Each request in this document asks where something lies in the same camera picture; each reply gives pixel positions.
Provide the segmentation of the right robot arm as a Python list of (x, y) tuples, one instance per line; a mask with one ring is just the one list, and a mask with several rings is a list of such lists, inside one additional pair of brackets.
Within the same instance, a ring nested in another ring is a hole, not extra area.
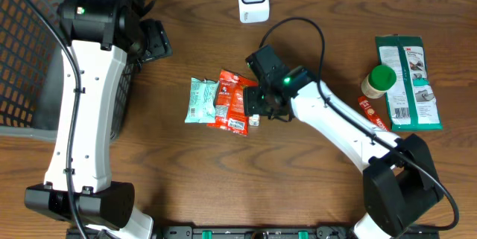
[(254, 67), (258, 86), (244, 91), (245, 112), (277, 118), (287, 112), (330, 140), (362, 174), (365, 216), (351, 229), (355, 238), (434, 234), (417, 224), (445, 194), (427, 144), (400, 138), (340, 101), (306, 68)]

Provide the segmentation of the green-lid white jar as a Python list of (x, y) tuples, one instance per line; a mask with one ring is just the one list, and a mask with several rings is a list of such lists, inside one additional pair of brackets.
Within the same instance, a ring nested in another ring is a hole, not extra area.
[(361, 83), (361, 91), (371, 99), (383, 96), (397, 81), (395, 71), (386, 65), (376, 66)]

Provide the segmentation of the green white 3M package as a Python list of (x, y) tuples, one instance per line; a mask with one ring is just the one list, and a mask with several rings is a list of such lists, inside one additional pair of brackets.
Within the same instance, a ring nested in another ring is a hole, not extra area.
[(442, 130), (437, 100), (429, 81), (426, 52), (419, 36), (378, 36), (379, 62), (394, 70), (395, 84), (386, 92), (393, 131)]

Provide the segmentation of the red stick packet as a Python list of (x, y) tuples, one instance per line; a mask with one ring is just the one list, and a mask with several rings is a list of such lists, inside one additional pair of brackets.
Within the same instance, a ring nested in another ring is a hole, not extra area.
[(361, 96), (358, 98), (358, 104), (363, 109), (367, 119), (381, 128), (384, 131), (389, 131), (390, 129), (384, 123), (384, 121), (379, 117), (376, 110), (371, 106), (369, 100), (365, 96)]

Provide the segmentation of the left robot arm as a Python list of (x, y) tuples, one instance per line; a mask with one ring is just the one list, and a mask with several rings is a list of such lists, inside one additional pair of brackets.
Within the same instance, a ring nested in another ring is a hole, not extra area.
[(135, 205), (135, 188), (110, 168), (114, 109), (128, 65), (169, 57), (162, 23), (146, 0), (64, 0), (58, 7), (63, 95), (54, 155), (25, 206), (77, 226), (83, 238), (150, 238), (153, 219)]

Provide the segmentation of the orange-red snack bag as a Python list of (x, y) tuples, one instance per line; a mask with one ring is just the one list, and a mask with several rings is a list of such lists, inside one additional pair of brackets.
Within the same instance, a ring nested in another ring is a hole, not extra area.
[(222, 70), (215, 100), (215, 122), (207, 126), (246, 136), (248, 117), (244, 113), (244, 89), (248, 86), (258, 86), (258, 83)]

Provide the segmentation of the small yellow-orange packet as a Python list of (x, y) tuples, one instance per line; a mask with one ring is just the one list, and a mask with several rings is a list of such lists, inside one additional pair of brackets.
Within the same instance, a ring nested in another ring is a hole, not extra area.
[(260, 115), (255, 114), (248, 118), (248, 123), (250, 126), (258, 127), (260, 124)]

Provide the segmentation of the light teal snack packet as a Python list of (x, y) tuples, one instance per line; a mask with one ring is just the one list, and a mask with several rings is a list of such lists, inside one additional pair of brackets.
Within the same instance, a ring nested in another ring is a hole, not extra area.
[(191, 79), (189, 107), (186, 123), (210, 124), (215, 123), (215, 96), (218, 82), (211, 80)]

